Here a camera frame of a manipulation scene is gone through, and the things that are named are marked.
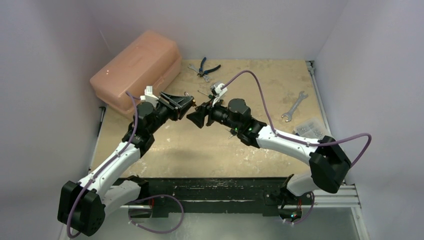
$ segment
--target white wall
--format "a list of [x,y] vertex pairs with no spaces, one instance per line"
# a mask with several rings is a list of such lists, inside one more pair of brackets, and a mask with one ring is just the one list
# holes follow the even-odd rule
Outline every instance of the white wall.
[[0,1],[0,239],[53,240],[59,195],[87,171],[110,59],[82,1]]
[[316,59],[332,133],[373,135],[352,172],[376,240],[423,239],[423,13],[422,0],[350,0]]
[[186,59],[313,60],[348,0],[87,0],[117,55],[147,29]]

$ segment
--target combination wrench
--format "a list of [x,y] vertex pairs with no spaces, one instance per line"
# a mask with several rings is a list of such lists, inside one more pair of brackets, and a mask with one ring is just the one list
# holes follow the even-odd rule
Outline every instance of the combination wrench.
[[290,122],[292,120],[292,115],[298,108],[299,104],[301,104],[302,100],[308,97],[307,94],[304,94],[305,91],[299,92],[299,97],[297,98],[296,102],[293,104],[293,106],[290,108],[290,110],[286,113],[283,113],[281,115],[281,118],[287,117],[286,123]]
[[[188,65],[188,68],[189,68],[189,69],[194,70],[197,74],[199,74],[199,69],[198,69],[198,68],[196,68],[193,64]],[[209,83],[209,82],[210,82],[210,79],[212,79],[212,77],[210,77],[210,76],[206,76],[206,75],[203,75],[203,79],[204,79],[207,83]]]

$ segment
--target gray floor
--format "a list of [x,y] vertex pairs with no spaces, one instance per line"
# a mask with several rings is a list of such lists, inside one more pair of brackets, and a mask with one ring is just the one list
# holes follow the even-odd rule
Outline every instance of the gray floor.
[[[180,214],[169,218],[143,219],[145,227],[155,230],[171,229],[179,221]],[[189,213],[176,231],[154,234],[128,224],[125,209],[112,213],[100,230],[92,237],[78,240],[358,240],[355,222],[350,208],[315,208],[309,218],[293,227],[282,224],[278,217],[262,217],[260,214],[206,214]]]

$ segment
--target wooden board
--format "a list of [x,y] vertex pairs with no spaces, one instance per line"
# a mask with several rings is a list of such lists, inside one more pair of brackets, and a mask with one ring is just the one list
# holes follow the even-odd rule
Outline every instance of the wooden board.
[[[317,96],[303,60],[212,60],[204,69],[218,64],[222,67],[210,74],[207,83],[189,69],[189,64],[200,65],[201,60],[183,60],[181,73],[165,92],[193,95],[198,104],[206,102],[205,95],[212,83],[228,82],[242,70],[251,70],[259,78],[266,105],[274,126],[292,133],[295,126],[317,117],[322,121]],[[300,91],[309,95],[299,105],[291,122],[281,119],[299,96]],[[254,78],[244,73],[228,86],[224,104],[233,98],[245,99],[252,116],[268,123],[267,116]],[[100,165],[118,146],[127,131],[130,120],[108,108],[104,116],[92,169]],[[181,121],[166,122],[155,134],[150,150],[123,174],[123,177],[283,177],[301,173],[309,167],[292,157],[268,149],[245,146],[237,137],[228,139],[226,127],[214,123],[210,127],[197,128],[185,117]]]

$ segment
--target screwdriver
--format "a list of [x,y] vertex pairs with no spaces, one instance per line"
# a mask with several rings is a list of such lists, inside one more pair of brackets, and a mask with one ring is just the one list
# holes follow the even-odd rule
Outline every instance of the screwdriver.
[[214,99],[214,95],[212,95],[212,94],[206,94],[206,93],[204,93],[204,92],[201,92],[201,91],[199,91],[199,90],[197,90],[199,93],[201,93],[201,94],[203,94],[203,95],[206,95],[209,99]]

